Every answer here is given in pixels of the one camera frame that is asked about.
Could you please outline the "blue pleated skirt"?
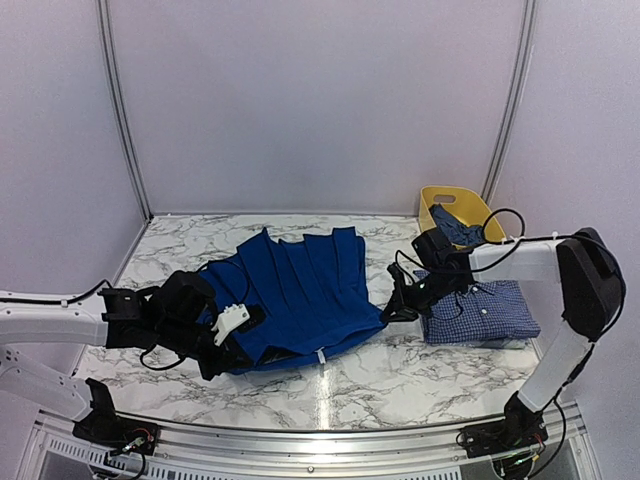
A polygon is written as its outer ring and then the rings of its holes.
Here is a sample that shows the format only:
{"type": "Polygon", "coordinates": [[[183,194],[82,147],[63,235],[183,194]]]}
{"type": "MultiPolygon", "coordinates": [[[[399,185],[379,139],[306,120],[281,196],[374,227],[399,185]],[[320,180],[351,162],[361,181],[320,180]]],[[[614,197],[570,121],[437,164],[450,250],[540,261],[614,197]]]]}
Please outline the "blue pleated skirt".
{"type": "Polygon", "coordinates": [[[379,333],[382,311],[369,300],[365,249],[352,227],[299,242],[275,241],[262,230],[235,255],[206,265],[200,274],[218,308],[244,304],[265,314],[259,325],[225,339],[244,356],[229,373],[321,363],[379,333]]]}

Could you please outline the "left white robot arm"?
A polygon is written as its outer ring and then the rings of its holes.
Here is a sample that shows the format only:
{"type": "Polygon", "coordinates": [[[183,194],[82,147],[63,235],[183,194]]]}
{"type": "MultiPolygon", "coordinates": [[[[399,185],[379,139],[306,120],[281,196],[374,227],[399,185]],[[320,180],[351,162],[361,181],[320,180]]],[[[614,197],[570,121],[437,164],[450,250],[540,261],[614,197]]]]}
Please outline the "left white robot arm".
{"type": "Polygon", "coordinates": [[[160,286],[113,288],[106,281],[71,298],[8,292],[1,300],[1,388],[29,399],[89,430],[106,445],[125,438],[109,389],[93,380],[66,378],[12,351],[22,343],[66,343],[150,351],[160,346],[191,359],[205,380],[251,366],[232,340],[266,318],[258,305],[218,307],[214,288],[198,273],[177,271],[160,286]]]}

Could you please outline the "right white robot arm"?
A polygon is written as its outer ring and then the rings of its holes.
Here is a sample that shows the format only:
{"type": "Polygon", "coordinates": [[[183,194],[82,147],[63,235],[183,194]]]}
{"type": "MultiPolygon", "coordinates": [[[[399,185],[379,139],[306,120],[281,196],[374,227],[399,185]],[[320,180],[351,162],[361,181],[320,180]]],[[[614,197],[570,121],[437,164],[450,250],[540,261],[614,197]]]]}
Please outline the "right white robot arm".
{"type": "Polygon", "coordinates": [[[470,294],[490,282],[516,281],[526,299],[549,293],[551,307],[534,302],[539,315],[558,314],[553,340],[537,364],[523,368],[519,354],[472,355],[466,347],[411,346],[409,355],[392,370],[394,383],[386,398],[391,413],[384,426],[404,428],[448,420],[469,420],[495,413],[505,403],[495,438],[515,448],[534,431],[534,415],[552,406],[553,398],[573,394],[590,426],[619,425],[617,394],[608,394],[607,380],[596,380],[582,369],[596,344],[620,317],[626,285],[620,268],[594,229],[571,235],[526,238],[457,250],[444,240],[433,242],[423,234],[416,245],[429,256],[435,271],[407,285],[398,272],[396,285],[383,318],[388,323],[425,322],[433,331],[439,324],[459,324],[468,308],[446,316],[435,309],[447,297],[470,294]]]}

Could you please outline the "grey-blue crumpled garment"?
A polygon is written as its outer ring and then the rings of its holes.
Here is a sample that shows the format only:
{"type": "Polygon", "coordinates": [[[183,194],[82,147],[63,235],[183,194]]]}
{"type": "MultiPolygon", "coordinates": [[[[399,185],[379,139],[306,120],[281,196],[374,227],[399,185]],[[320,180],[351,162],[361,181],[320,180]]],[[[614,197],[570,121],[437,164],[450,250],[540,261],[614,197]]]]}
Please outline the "grey-blue crumpled garment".
{"type": "Polygon", "coordinates": [[[462,247],[475,247],[484,243],[481,225],[465,225],[445,210],[441,204],[432,205],[429,212],[437,228],[451,243],[462,247]]]}

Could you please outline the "blue checked folded shirt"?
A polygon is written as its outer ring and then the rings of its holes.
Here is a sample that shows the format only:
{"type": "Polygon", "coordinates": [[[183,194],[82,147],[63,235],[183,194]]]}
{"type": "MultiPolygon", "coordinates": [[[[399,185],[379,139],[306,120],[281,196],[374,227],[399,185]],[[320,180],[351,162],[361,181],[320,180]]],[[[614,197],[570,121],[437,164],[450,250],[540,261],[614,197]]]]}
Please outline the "blue checked folded shirt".
{"type": "Polygon", "coordinates": [[[463,293],[448,294],[421,324],[425,342],[432,345],[525,341],[541,332],[516,281],[475,283],[463,293]]]}

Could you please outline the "yellow plastic basket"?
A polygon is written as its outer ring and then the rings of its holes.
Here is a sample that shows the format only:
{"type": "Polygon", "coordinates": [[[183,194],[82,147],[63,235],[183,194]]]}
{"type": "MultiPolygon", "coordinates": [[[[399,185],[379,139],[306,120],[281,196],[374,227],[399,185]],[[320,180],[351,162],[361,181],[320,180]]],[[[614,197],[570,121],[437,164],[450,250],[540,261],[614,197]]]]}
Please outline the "yellow plastic basket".
{"type": "MultiPolygon", "coordinates": [[[[420,234],[437,227],[429,212],[430,207],[435,204],[441,204],[445,210],[467,226],[481,225],[484,243],[500,244],[506,239],[506,234],[497,217],[493,215],[484,200],[472,190],[454,186],[425,186],[421,189],[418,215],[420,234]]],[[[453,245],[456,250],[472,248],[453,245]]]]}

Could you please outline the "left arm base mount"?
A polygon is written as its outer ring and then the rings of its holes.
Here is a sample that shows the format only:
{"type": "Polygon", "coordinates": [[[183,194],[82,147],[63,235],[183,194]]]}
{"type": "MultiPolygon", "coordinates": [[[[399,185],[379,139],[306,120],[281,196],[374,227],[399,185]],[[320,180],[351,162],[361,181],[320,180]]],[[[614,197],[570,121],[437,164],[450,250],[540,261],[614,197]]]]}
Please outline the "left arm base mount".
{"type": "Polygon", "coordinates": [[[75,422],[72,434],[76,438],[108,447],[115,451],[116,455],[152,455],[158,441],[159,425],[128,418],[102,423],[75,422]]]}

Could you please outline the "aluminium table front rail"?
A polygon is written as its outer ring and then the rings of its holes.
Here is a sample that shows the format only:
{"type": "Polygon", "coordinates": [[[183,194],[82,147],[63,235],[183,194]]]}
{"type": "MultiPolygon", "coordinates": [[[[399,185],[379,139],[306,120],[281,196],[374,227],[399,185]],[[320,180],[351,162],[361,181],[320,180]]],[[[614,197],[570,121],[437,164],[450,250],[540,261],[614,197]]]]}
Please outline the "aluminium table front rail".
{"type": "Polygon", "coordinates": [[[517,457],[540,457],[539,479],[600,479],[602,473],[574,404],[548,410],[542,444],[471,458],[462,422],[361,431],[285,431],[157,420],[154,452],[106,458],[107,448],[73,437],[72,425],[41,411],[18,467],[20,479],[496,479],[517,457]]]}

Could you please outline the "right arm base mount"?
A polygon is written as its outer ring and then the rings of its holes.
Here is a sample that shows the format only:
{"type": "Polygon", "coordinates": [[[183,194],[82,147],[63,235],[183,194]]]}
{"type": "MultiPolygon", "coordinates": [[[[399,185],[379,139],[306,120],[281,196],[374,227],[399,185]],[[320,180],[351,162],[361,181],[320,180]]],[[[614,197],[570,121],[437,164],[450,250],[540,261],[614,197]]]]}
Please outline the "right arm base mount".
{"type": "Polygon", "coordinates": [[[456,436],[456,443],[468,458],[496,455],[528,447],[541,447],[548,440],[546,425],[538,421],[528,430],[509,430],[505,419],[467,425],[456,436]]]}

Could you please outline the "right aluminium wall profile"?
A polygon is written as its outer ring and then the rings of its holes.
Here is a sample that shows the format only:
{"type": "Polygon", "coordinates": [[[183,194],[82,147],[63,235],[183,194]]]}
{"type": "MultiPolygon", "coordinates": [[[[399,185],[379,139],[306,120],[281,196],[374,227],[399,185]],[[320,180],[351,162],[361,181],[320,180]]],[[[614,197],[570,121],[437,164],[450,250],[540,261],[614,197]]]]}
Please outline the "right aluminium wall profile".
{"type": "Polygon", "coordinates": [[[523,3],[520,33],[507,100],[500,121],[491,161],[480,194],[481,198],[487,204],[491,202],[496,192],[499,177],[507,159],[518,109],[522,102],[534,47],[538,10],[538,1],[536,0],[526,0],[523,3]]]}

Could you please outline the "aluminium wall profile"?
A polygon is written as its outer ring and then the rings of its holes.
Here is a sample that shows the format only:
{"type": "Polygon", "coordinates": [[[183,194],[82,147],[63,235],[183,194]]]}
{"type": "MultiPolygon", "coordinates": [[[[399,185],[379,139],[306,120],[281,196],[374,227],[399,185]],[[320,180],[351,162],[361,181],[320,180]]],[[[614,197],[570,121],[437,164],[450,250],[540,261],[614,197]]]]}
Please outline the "aluminium wall profile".
{"type": "Polygon", "coordinates": [[[523,3],[520,33],[507,100],[500,121],[491,161],[480,194],[481,198],[487,204],[491,202],[496,192],[499,177],[507,159],[518,109],[522,102],[534,47],[538,10],[538,1],[536,0],[526,0],[523,3]]]}
{"type": "Polygon", "coordinates": [[[119,135],[126,168],[132,183],[133,192],[136,197],[139,210],[144,220],[146,222],[150,222],[153,219],[153,212],[144,185],[141,167],[137,158],[134,137],[127,115],[124,91],[121,84],[117,60],[110,2],[107,0],[97,0],[96,8],[99,37],[106,68],[107,86],[114,112],[116,130],[119,135]]]}

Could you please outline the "left aluminium wall profile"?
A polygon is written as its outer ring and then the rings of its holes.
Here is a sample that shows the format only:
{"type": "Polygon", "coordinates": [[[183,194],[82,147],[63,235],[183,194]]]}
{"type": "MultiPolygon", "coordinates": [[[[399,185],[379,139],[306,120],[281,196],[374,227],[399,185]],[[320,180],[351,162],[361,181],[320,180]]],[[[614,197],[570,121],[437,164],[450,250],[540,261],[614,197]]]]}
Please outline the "left aluminium wall profile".
{"type": "Polygon", "coordinates": [[[107,86],[114,112],[116,130],[119,135],[126,168],[132,183],[133,192],[136,197],[139,210],[144,220],[146,222],[150,222],[153,219],[153,212],[144,185],[141,167],[137,158],[134,137],[127,115],[124,91],[121,84],[117,60],[110,2],[107,0],[97,0],[96,8],[99,37],[106,68],[107,86]]]}

